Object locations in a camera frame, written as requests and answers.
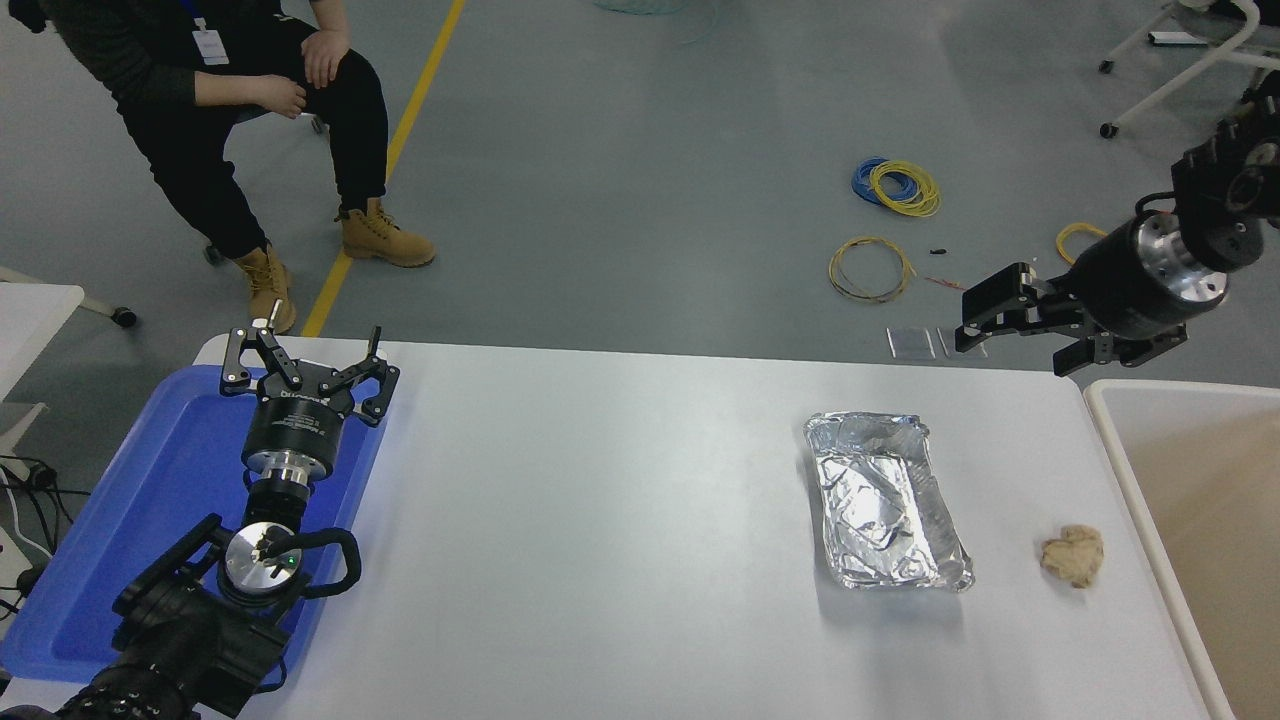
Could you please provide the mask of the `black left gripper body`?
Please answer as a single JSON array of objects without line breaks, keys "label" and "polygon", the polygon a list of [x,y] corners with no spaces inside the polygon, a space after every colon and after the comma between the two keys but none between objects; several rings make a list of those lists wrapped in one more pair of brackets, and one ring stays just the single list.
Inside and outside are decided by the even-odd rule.
[{"label": "black left gripper body", "polygon": [[243,446],[244,466],[265,473],[270,459],[289,454],[310,473],[332,473],[346,419],[355,409],[351,389],[324,396],[317,382],[306,380],[301,389],[291,389],[280,375],[270,374],[259,378],[256,395]]}]

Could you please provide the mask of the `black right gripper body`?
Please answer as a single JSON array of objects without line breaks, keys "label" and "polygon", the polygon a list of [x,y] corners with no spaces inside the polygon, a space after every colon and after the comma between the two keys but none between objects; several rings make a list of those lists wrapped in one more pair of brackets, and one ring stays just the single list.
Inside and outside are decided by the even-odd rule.
[{"label": "black right gripper body", "polygon": [[1124,340],[1152,340],[1216,309],[1216,272],[1193,258],[1176,222],[1125,223],[1080,254],[1065,286]]}]

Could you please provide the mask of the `person's right hand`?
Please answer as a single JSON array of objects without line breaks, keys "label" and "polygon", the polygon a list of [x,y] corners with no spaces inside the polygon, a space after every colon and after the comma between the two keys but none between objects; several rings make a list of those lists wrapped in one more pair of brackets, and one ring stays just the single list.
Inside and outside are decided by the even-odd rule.
[{"label": "person's right hand", "polygon": [[305,88],[284,76],[252,76],[248,78],[251,102],[266,111],[297,119],[306,109]]}]

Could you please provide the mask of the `person's left hand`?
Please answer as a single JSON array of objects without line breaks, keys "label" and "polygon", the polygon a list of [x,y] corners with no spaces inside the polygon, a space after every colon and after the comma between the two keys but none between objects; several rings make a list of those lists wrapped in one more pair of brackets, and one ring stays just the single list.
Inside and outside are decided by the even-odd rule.
[{"label": "person's left hand", "polygon": [[328,87],[335,78],[342,60],[351,50],[349,31],[320,28],[300,45],[306,82],[315,88]]}]

